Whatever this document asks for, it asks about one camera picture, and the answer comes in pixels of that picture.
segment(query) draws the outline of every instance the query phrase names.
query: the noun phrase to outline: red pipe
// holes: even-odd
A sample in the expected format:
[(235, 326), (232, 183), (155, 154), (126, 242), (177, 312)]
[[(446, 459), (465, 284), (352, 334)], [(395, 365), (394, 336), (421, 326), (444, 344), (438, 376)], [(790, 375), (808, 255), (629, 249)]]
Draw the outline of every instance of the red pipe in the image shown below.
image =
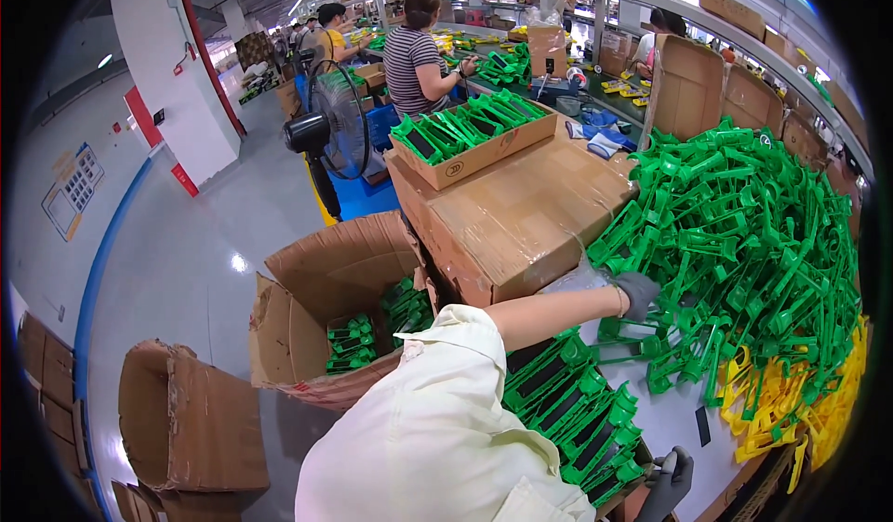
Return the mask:
[(192, 30), (192, 35), (195, 37), (195, 45), (198, 48), (198, 53), (202, 56), (202, 62), (205, 63), (205, 70), (208, 71), (208, 76), (211, 77), (211, 84), (214, 86), (214, 91), (217, 92), (217, 97), (220, 98), (220, 103), (223, 104), (223, 109), (229, 117), (229, 122), (232, 123), (232, 127), (236, 129), (239, 136), (246, 136), (245, 126), (242, 126), (242, 122), (236, 116), (236, 112), (232, 110), (232, 106), (229, 104), (229, 100), (226, 97), (226, 92), (223, 91), (223, 86), (220, 85), (217, 71), (211, 63), (211, 56), (208, 55), (208, 49), (205, 47), (205, 39), (202, 37), (201, 30), (198, 29), (198, 20), (195, 18), (195, 11), (192, 9), (192, 0), (183, 0), (183, 6), (186, 11), (186, 20), (189, 23), (189, 29)]

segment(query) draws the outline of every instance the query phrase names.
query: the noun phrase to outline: blue stripe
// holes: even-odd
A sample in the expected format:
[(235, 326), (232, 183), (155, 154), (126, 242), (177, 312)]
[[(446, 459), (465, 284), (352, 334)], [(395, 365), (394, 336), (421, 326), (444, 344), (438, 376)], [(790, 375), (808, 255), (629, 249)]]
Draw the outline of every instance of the blue stripe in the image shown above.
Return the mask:
[(127, 210), (137, 196), (140, 185), (146, 180), (150, 169), (152, 169), (152, 159), (147, 159), (137, 172), (137, 176), (130, 183), (127, 193), (124, 193), (124, 198), (120, 200), (118, 209), (115, 211), (112, 221), (109, 222), (109, 226), (106, 229), (106, 234), (103, 235), (103, 240), (99, 243), (99, 249), (96, 250), (93, 266), (90, 267), (90, 274), (87, 277), (84, 297), (80, 300), (78, 327), (74, 333), (74, 398), (75, 400), (83, 401), (84, 404), (84, 429), (87, 432), (85, 447), (90, 466), (93, 466), (93, 469), (85, 470), (84, 475), (93, 483), (96, 501), (106, 516), (106, 520), (112, 520), (112, 514), (109, 511), (106, 496), (102, 492), (99, 476), (95, 470), (96, 462), (93, 458), (93, 447), (90, 446), (90, 416), (87, 414), (87, 361), (90, 351), (90, 333), (93, 328), (93, 313), (96, 308), (96, 298), (99, 296), (99, 285), (103, 281), (103, 274), (106, 272), (106, 264), (108, 263), (109, 255), (112, 253), (114, 240), (118, 236), (120, 225), (124, 221), (124, 216), (127, 215)]

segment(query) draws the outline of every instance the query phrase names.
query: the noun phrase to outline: printed logo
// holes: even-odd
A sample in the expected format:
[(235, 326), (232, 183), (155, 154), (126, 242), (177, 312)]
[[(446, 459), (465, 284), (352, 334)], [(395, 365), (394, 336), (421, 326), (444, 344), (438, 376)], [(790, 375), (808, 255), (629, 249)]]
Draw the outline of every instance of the printed logo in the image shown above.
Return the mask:
[(462, 173), (462, 170), (464, 167), (465, 167), (465, 164), (463, 164), (461, 161), (452, 164), (450, 167), (448, 167), (446, 169), (447, 177), (457, 176), (458, 174)]

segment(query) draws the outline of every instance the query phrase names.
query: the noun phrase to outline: standing fan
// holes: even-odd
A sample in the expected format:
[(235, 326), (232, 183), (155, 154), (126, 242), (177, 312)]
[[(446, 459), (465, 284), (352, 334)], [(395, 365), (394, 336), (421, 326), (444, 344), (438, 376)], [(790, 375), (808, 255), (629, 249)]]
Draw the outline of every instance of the standing fan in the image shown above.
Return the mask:
[(302, 36), (295, 56), (296, 84), (307, 114), (282, 128), (286, 147), (305, 154), (322, 204), (340, 221), (341, 203), (329, 172), (346, 180), (362, 176), (369, 165), (370, 138), (356, 85), (330, 54), (331, 40), (322, 29)]

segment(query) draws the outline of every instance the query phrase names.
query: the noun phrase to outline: blue plastic crate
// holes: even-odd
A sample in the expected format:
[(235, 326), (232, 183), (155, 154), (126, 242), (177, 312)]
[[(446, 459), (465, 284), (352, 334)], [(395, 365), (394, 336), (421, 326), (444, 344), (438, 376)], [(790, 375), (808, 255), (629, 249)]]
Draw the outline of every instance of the blue plastic crate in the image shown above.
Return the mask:
[(372, 111), (366, 112), (366, 123), (369, 125), (369, 140), (376, 150), (384, 151), (394, 147), (390, 138), (387, 137), (391, 127), (400, 124), (394, 104), (376, 107)]

